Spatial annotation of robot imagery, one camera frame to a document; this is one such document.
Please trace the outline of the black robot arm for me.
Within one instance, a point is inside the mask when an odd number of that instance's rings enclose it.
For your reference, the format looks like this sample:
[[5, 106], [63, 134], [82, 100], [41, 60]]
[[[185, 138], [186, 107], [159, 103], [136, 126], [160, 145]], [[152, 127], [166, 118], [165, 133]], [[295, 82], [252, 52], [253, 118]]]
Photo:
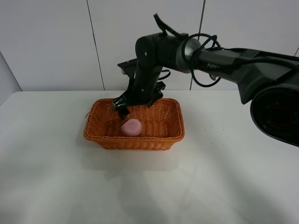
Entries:
[[163, 68], [193, 74], [200, 70], [237, 84], [242, 104], [250, 103], [255, 125], [266, 135], [299, 144], [299, 59], [255, 49], [222, 48], [216, 36], [157, 33], [136, 41], [136, 59], [119, 64], [129, 77], [127, 90], [113, 101], [121, 119], [128, 107], [152, 106], [165, 88]]

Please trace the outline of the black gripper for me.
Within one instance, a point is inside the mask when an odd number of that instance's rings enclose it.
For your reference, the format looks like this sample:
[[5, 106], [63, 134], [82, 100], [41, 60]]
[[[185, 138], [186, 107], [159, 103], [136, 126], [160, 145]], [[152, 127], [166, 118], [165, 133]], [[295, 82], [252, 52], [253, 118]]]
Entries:
[[146, 105], [150, 108], [157, 100], [163, 97], [162, 90], [165, 84], [158, 83], [162, 66], [136, 66], [135, 78], [132, 87], [127, 90], [126, 96], [121, 95], [113, 100], [113, 108], [118, 112], [121, 121], [130, 114], [128, 105]]

